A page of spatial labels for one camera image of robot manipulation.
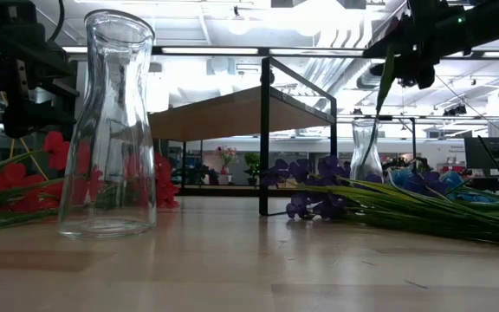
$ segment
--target wooden shelf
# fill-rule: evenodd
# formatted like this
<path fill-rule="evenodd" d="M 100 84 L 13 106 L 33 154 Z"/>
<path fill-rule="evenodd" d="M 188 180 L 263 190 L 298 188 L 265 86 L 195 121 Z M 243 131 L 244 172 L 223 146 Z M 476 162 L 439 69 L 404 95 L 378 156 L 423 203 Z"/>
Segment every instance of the wooden shelf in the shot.
<path fill-rule="evenodd" d="M 331 126 L 336 119 L 277 89 L 270 89 L 270 132 Z M 149 114 L 154 139 L 180 142 L 261 132 L 261 87 Z"/>

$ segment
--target clear glass bottle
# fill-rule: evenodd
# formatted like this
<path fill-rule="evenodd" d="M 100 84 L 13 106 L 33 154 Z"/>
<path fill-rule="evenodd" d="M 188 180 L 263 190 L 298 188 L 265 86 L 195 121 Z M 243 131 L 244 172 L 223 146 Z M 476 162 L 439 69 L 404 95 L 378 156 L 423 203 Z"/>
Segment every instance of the clear glass bottle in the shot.
<path fill-rule="evenodd" d="M 87 97 L 70 143 L 59 232 L 119 237 L 156 224 L 153 144 L 146 113 L 152 28 L 127 13 L 86 15 Z"/>
<path fill-rule="evenodd" d="M 371 180 L 382 182 L 382 164 L 380 163 L 379 150 L 377 149 L 377 138 L 379 132 L 378 120 L 354 120 L 353 128 L 353 156 L 350 171 L 350 179 Z M 374 135 L 371 150 L 365 158 L 366 150 Z"/>

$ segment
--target black wire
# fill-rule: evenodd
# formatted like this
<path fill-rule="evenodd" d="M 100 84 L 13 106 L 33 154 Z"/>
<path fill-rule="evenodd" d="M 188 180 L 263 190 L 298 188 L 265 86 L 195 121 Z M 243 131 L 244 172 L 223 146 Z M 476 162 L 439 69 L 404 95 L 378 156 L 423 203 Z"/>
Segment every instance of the black wire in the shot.
<path fill-rule="evenodd" d="M 481 141 L 481 144 L 483 145 L 483 148 L 484 148 L 484 151 L 489 155 L 490 157 L 490 160 L 492 160 L 492 163 L 494 164 L 494 166 L 496 167 L 496 169 L 498 170 L 499 172 L 499 165 L 498 165 L 498 162 L 496 161 L 496 159 L 494 158 L 494 156 L 492 155 L 492 153 L 490 152 L 489 148 L 486 146 L 486 144 L 484 144 L 484 140 L 483 138 L 481 138 L 480 135 L 477 136 L 478 140 Z"/>
<path fill-rule="evenodd" d="M 63 23 L 65 23 L 65 4 L 63 4 L 62 0 L 59 0 L 59 22 L 57 22 L 57 26 L 55 26 L 55 30 L 53 30 L 53 34 L 51 34 L 48 41 L 55 41 L 57 39 Z"/>
<path fill-rule="evenodd" d="M 482 115 L 481 113 L 479 113 L 476 109 L 474 109 L 468 102 L 464 101 L 461 96 L 459 96 L 456 91 L 454 91 L 452 88 L 450 88 L 450 86 L 448 86 L 448 84 L 446 84 L 446 82 L 444 82 L 442 80 L 442 78 L 440 78 L 440 76 L 437 75 L 437 78 L 440 80 L 440 82 L 442 82 L 447 88 L 448 90 L 450 90 L 463 104 L 467 105 L 468 108 L 470 108 L 473 112 L 475 112 L 479 117 L 483 118 L 484 120 L 486 120 L 490 125 L 492 125 L 494 128 L 498 129 L 499 130 L 499 126 L 495 125 L 492 121 L 490 121 L 488 118 L 484 117 L 484 115 Z"/>

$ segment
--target computer monitor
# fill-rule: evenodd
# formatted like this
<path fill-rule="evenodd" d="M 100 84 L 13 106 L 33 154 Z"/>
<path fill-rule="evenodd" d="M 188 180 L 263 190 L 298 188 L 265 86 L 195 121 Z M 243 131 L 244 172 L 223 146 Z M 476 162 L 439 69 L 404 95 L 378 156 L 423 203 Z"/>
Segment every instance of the computer monitor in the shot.
<path fill-rule="evenodd" d="M 478 138 L 464 138 L 465 161 L 469 169 L 496 169 L 490 156 L 484 150 L 483 144 Z M 499 138 L 483 138 L 484 144 L 494 156 L 499 165 Z"/>

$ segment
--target light wood surface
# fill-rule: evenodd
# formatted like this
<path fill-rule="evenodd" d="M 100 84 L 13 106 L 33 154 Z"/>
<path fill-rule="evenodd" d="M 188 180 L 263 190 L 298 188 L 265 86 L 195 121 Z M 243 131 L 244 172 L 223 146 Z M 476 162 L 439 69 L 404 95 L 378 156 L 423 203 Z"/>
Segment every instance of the light wood surface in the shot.
<path fill-rule="evenodd" d="M 1 229 L 0 311 L 499 312 L 499 246 L 179 201 L 138 237 Z"/>
<path fill-rule="evenodd" d="M 330 126 L 327 114 L 278 90 L 271 92 L 278 97 L 270 97 L 270 132 Z M 148 120 L 154 139 L 187 142 L 260 133 L 261 87 L 149 114 Z"/>

